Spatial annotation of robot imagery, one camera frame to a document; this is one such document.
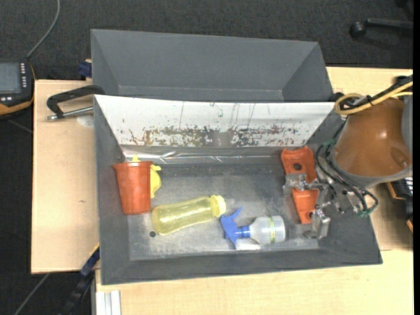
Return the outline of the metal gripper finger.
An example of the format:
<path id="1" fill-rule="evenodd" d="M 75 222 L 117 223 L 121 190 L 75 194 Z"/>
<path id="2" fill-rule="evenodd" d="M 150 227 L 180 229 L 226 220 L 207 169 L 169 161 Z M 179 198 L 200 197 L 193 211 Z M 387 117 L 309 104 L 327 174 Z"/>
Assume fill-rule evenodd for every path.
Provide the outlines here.
<path id="1" fill-rule="evenodd" d="M 331 218 L 322 209 L 316 209 L 312 214 L 311 229 L 306 230 L 303 236 L 308 239 L 320 240 L 327 236 Z"/>
<path id="2" fill-rule="evenodd" d="M 285 183 L 282 187 L 283 197 L 292 195 L 293 190 L 298 192 L 322 191 L 325 189 L 325 184 L 318 179 L 309 182 L 306 173 L 290 173 L 285 176 Z"/>

